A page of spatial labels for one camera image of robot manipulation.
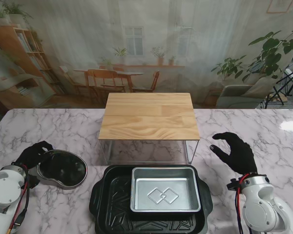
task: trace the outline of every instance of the aluminum tray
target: aluminum tray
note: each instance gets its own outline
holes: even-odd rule
[[[201,209],[190,167],[136,167],[132,170],[133,212],[197,212]]]

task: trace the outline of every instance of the white marble surface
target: white marble surface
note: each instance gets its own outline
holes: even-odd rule
[[[0,122],[0,168],[42,140],[80,155],[88,164],[85,182],[74,190],[42,183],[31,190],[19,233],[95,233],[88,204],[92,186],[105,169],[97,141],[103,114],[100,109],[17,109]],[[276,195],[293,209],[293,110],[204,109],[195,110],[195,114],[201,140],[193,166],[208,184],[214,205],[208,217],[209,234],[238,233],[234,192],[226,189],[237,175],[209,150],[215,144],[229,152],[224,141],[212,139],[215,133],[234,132],[250,144],[259,173],[268,175]]]

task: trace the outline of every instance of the wire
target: wire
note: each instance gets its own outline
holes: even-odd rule
[[[9,227],[9,229],[8,229],[8,231],[7,231],[6,234],[10,234],[10,232],[11,232],[13,226],[14,226],[14,222],[15,222],[15,219],[16,219],[16,215],[18,214],[19,209],[20,209],[20,207],[21,207],[21,200],[23,199],[23,196],[24,196],[24,194],[25,194],[25,192],[26,192],[26,189],[27,189],[27,182],[25,183],[25,187],[24,187],[23,193],[22,193],[22,195],[21,195],[20,201],[19,201],[19,203],[18,203],[18,206],[17,206],[17,208],[16,208],[15,214],[14,214],[14,216],[13,216],[12,222],[11,222],[10,227]]]
[[[239,233],[243,234],[243,229],[242,229],[242,224],[241,224],[241,214],[240,214],[240,189],[241,189],[241,184],[243,182],[243,180],[248,177],[250,174],[247,173],[245,175],[243,175],[238,183],[238,188],[236,190],[236,195],[235,195],[235,210],[236,210],[236,214],[237,214],[237,220],[238,220],[238,228],[239,228]]]
[[[11,222],[11,225],[8,229],[8,232],[6,234],[10,234],[11,230],[13,229],[14,225],[17,223],[18,226],[21,225],[21,223],[23,222],[24,218],[25,218],[25,214],[27,212],[27,208],[28,208],[28,203],[29,203],[29,173],[28,173],[28,169],[27,167],[24,165],[24,164],[21,164],[19,165],[20,167],[22,167],[25,171],[25,174],[26,174],[26,183],[25,183],[25,187],[24,187],[24,191],[21,195],[21,198],[20,198],[20,201],[19,201],[19,204],[18,204],[18,207],[16,209],[16,212],[13,216],[13,219],[12,219],[12,222]],[[16,218],[16,215],[18,214],[19,212],[19,209],[20,209],[20,206],[21,206],[21,200],[23,199],[23,196],[24,194],[26,193],[26,203],[25,203],[25,207],[23,209],[23,211],[17,216]]]

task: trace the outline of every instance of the black baking tray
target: black baking tray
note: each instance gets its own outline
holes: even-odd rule
[[[143,215],[130,209],[131,173],[139,165],[114,165],[92,189],[89,210],[95,216],[96,234],[205,234],[207,216],[212,211],[210,191],[194,167],[201,210],[188,215]]]

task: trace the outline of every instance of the potted plant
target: potted plant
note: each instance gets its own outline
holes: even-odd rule
[[[217,75],[221,74],[219,78],[222,84],[224,84],[224,81],[233,74],[234,78],[238,78],[243,73],[243,70],[246,70],[242,67],[241,62],[241,59],[243,59],[244,57],[245,55],[238,59],[226,58],[224,63],[217,64],[217,66],[213,68],[211,72],[213,72],[217,68],[219,69]]]
[[[19,24],[21,28],[27,28],[27,18],[32,18],[28,13],[21,10],[22,4],[16,4],[15,2],[8,3],[7,1],[1,1],[4,11],[9,14],[12,23]]]
[[[163,49],[163,47],[152,47],[151,53],[156,58],[158,58],[157,64],[162,66],[164,63],[164,56],[166,54],[166,51]]]
[[[282,52],[286,55],[291,50],[293,50],[293,39],[287,40],[290,36],[293,35],[293,31],[285,39],[275,38],[275,35],[279,32],[281,31],[276,33],[269,32],[264,37],[257,38],[249,44],[254,45],[261,41],[265,41],[260,54],[254,58],[254,62],[248,66],[247,71],[249,73],[243,77],[243,80],[254,73],[259,74],[259,78],[270,76],[272,79],[278,78],[276,72],[282,72],[282,70],[279,68],[277,63],[282,58]]]
[[[282,72],[282,70],[279,68],[279,65],[277,64],[282,58],[281,51],[283,51],[284,54],[287,54],[293,50],[293,39],[287,40],[291,35],[293,35],[293,31],[285,39],[276,39],[275,35],[279,32],[281,31],[276,33],[270,32],[264,37],[257,38],[249,44],[254,45],[261,41],[265,41],[260,54],[253,59],[254,61],[251,64],[242,64],[242,61],[240,60],[245,57],[245,55],[243,55],[239,59],[225,59],[224,63],[217,64],[217,67],[213,68],[212,71],[219,68],[217,74],[223,75],[222,80],[225,80],[232,74],[235,74],[235,78],[238,78],[244,71],[246,72],[246,75],[244,75],[242,78],[243,82],[251,74],[257,74],[257,80],[263,77],[269,78],[270,76],[272,79],[277,79],[278,75],[276,72]]]
[[[175,61],[176,56],[171,56],[170,59],[168,60],[168,65],[169,66],[173,66],[174,65],[174,61]]]
[[[112,61],[108,58],[102,57],[102,64],[105,66],[105,69],[113,71]]]
[[[119,47],[117,47],[117,49],[113,47],[113,49],[115,50],[114,55],[119,57],[120,64],[124,65],[125,64],[125,57],[127,55],[127,49],[126,48],[121,49]]]
[[[10,26],[9,20],[5,17],[4,10],[0,11],[0,26]]]

